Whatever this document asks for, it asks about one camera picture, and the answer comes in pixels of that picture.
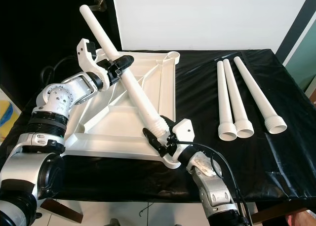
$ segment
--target black tablecloth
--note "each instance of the black tablecloth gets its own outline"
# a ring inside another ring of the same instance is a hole
[[[316,111],[271,50],[179,51],[176,66],[176,116],[192,121],[195,141],[210,145],[228,160],[247,201],[316,197]],[[240,56],[275,111],[288,125],[272,135],[237,70]],[[255,134],[225,142],[219,125],[216,62],[228,58]],[[1,166],[7,148],[25,131],[35,97],[0,148]],[[171,170],[161,162],[65,156],[65,184],[57,198],[94,201],[199,201],[198,189],[183,166]],[[227,171],[225,182],[231,190]]]

